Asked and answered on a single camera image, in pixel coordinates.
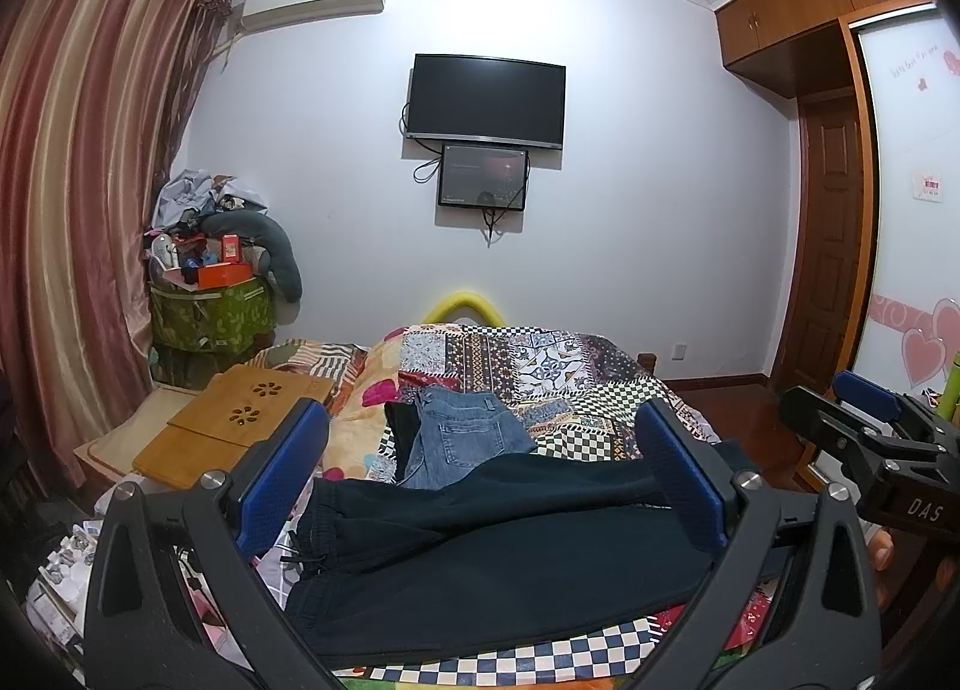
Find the person's right hand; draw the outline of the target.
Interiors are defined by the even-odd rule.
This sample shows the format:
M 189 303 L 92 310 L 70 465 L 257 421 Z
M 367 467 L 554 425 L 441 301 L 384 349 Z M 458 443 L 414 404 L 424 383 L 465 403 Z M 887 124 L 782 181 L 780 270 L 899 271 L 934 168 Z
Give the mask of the person's right hand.
M 889 605 L 890 591 L 887 584 L 887 570 L 893 562 L 893 537 L 887 529 L 878 527 L 871 532 L 867 539 L 867 555 L 871 559 L 874 570 L 875 597 L 878 609 L 884 610 Z

